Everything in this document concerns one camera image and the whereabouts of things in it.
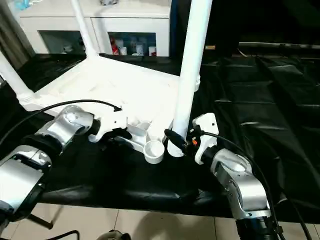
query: white cabinet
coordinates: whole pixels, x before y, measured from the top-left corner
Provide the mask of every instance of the white cabinet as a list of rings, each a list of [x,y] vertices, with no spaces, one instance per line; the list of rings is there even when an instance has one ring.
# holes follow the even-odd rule
[[[75,48],[76,41],[81,39],[75,17],[20,17],[20,22],[34,51],[38,54],[62,53],[66,46],[73,45]],[[93,45],[99,51],[91,18],[85,17],[85,23]]]
[[[120,0],[110,6],[102,6],[100,0],[79,2],[98,52],[112,54],[112,35],[128,38],[136,34],[151,42],[154,38],[155,43],[147,43],[147,47],[155,45],[157,56],[169,56],[169,0]],[[70,0],[43,0],[21,11],[19,18],[36,53],[61,53],[66,46],[72,46],[74,53],[84,53],[78,44],[81,35]]]
[[[168,18],[92,18],[100,50],[112,54],[111,33],[154,33],[156,55],[169,56],[170,21]]]

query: black tablecloth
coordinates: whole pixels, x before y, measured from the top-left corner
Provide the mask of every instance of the black tablecloth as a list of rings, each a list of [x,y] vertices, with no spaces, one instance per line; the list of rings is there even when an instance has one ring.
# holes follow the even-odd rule
[[[175,75],[181,68],[180,62],[166,57],[116,59]],[[19,74],[36,91],[81,60],[39,54]],[[320,223],[318,66],[294,59],[204,60],[191,113],[192,119],[214,112],[220,134],[241,145],[263,169],[274,200],[284,189],[310,223]],[[6,103],[1,105],[3,134],[28,113],[8,85],[0,89],[0,100]],[[43,114],[21,126],[0,147],[1,156],[49,119]],[[161,163],[151,165],[141,153],[124,146],[93,144],[78,137],[54,163],[48,180],[41,200],[45,203],[231,217],[218,182],[187,157],[166,154]],[[297,219],[285,201],[276,211],[280,220]]]

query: table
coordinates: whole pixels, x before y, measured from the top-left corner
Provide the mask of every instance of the table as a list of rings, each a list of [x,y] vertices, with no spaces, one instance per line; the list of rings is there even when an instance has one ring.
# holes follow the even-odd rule
[[[82,59],[36,55],[19,74],[36,91]],[[181,67],[180,61],[166,57],[116,59],[175,75]],[[319,224],[318,63],[265,58],[204,59],[202,63],[191,119],[214,111],[220,133],[254,156],[274,200],[278,201],[280,185],[305,221]],[[0,89],[0,98],[11,104],[1,107],[1,135],[27,113],[8,85]],[[50,118],[43,114],[22,126],[0,147],[0,154],[12,150],[18,138],[34,133]],[[231,217],[218,182],[187,157],[166,154],[160,164],[151,165],[139,152],[79,137],[53,165],[44,203]],[[286,202],[278,204],[276,212],[280,221],[297,220]]]

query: floor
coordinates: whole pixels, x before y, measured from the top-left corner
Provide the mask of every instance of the floor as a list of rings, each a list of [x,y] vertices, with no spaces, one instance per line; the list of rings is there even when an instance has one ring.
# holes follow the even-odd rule
[[[233,219],[149,211],[89,208],[39,203],[32,212],[54,222],[52,230],[29,220],[10,223],[1,237],[11,240],[44,240],[78,230],[81,240],[96,240],[111,229],[129,233],[132,240],[239,240]],[[287,240],[305,240],[297,223],[282,222]],[[307,225],[313,240],[320,240],[320,225]],[[75,240],[70,235],[63,240]]]

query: white plastic stand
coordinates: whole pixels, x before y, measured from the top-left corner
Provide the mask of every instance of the white plastic stand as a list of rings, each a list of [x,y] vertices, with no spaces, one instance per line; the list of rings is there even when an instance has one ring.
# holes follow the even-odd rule
[[[78,0],[71,2],[86,49],[84,61],[33,93],[0,54],[0,74],[15,91],[20,104],[27,111],[34,111],[64,101],[97,99],[122,107],[131,125],[150,122],[150,140],[162,141],[164,129],[171,127],[173,119],[173,130],[185,137],[212,0],[191,3],[180,77],[100,57],[93,47]],[[96,103],[78,105],[102,119],[113,111]],[[62,108],[47,113],[56,116]],[[169,152],[177,157],[175,150]]]
[[[212,0],[192,0],[184,45],[179,91],[172,130],[186,138],[195,85],[199,81],[202,55],[205,47]],[[171,141],[168,152],[174,157],[183,156]]]

